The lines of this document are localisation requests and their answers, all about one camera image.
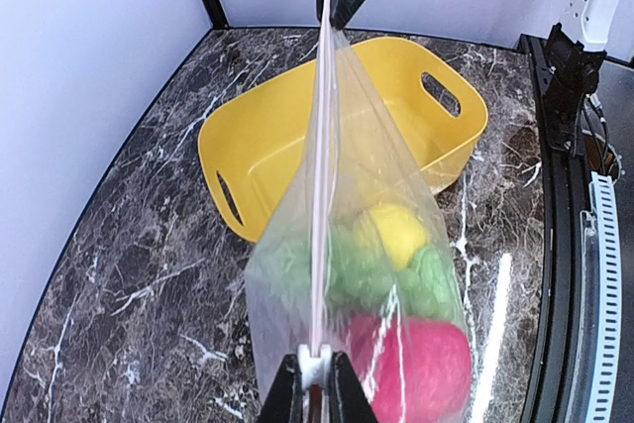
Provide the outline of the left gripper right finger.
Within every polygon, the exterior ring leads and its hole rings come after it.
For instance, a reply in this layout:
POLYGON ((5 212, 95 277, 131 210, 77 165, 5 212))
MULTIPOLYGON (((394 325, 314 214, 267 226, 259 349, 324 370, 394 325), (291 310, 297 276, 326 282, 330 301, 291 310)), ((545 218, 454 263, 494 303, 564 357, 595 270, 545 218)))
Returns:
POLYGON ((377 423, 370 403, 344 352, 335 352, 330 363, 327 393, 333 423, 377 423))

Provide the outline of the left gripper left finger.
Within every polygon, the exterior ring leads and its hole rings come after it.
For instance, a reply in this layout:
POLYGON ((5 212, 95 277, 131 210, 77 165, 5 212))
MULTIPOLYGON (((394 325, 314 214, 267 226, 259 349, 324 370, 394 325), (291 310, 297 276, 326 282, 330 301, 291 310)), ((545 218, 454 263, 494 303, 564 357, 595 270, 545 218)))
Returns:
POLYGON ((258 423, 302 423, 301 368, 295 354, 283 357, 264 400, 258 423))

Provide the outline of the green toy grapes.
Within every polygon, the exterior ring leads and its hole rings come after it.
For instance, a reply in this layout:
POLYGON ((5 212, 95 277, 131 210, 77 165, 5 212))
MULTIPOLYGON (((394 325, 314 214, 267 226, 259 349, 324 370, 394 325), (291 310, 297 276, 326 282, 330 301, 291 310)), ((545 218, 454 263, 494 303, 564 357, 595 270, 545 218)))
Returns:
MULTIPOLYGON (((338 226, 330 235, 330 264, 326 267, 326 301, 332 307, 377 309, 394 284, 383 252, 357 245, 353 234, 338 226)), ((307 301, 311 294, 310 245, 287 237, 254 254, 261 276, 286 303, 307 301)))

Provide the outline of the clear zip top bag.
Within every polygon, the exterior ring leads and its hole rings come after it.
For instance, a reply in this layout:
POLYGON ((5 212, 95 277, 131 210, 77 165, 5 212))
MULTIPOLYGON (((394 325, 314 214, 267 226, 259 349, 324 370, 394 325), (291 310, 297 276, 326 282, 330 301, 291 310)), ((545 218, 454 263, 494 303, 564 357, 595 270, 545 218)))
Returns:
POLYGON ((262 422, 459 422, 472 385, 446 227, 321 13, 303 158, 245 271, 262 422))

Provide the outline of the yellow plastic basket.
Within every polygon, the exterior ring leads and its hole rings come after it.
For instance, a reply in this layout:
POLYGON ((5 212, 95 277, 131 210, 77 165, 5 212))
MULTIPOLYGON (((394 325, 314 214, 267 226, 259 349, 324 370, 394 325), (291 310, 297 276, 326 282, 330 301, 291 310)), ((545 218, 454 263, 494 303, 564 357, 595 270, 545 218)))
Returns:
MULTIPOLYGON (((483 133, 481 95, 445 61, 397 37, 353 46, 433 194, 452 185, 483 133)), ((297 171, 308 131, 316 64, 308 61, 215 110, 198 154, 221 218, 256 242, 297 171)))

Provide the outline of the yellow toy apple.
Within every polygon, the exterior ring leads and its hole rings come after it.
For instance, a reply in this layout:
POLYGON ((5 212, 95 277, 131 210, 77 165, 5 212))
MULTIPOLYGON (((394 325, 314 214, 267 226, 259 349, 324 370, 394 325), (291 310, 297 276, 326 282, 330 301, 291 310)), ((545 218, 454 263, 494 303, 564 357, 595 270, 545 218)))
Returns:
POLYGON ((378 253, 383 250, 396 270, 409 266, 414 255, 431 244, 431 233, 416 214, 399 204, 379 202, 353 224, 355 242, 378 253))

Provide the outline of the green toy cabbage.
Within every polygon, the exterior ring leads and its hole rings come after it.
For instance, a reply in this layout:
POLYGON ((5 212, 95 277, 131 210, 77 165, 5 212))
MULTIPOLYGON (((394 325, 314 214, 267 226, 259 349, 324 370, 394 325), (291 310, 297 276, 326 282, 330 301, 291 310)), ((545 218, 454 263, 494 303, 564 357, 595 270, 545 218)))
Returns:
POLYGON ((461 324, 461 306, 453 264, 437 247, 419 249, 397 273, 403 308, 408 316, 461 324))

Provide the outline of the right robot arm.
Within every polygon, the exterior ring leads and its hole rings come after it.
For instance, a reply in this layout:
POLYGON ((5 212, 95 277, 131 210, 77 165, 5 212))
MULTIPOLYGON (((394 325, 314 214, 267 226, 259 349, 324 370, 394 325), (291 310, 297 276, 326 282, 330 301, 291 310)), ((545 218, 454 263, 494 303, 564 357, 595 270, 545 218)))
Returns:
MULTIPOLYGON (((366 0, 316 0, 319 20, 341 30, 366 0)), ((583 103, 595 93, 620 0, 570 0, 543 48, 552 73, 541 95, 548 145, 575 156, 583 103)))

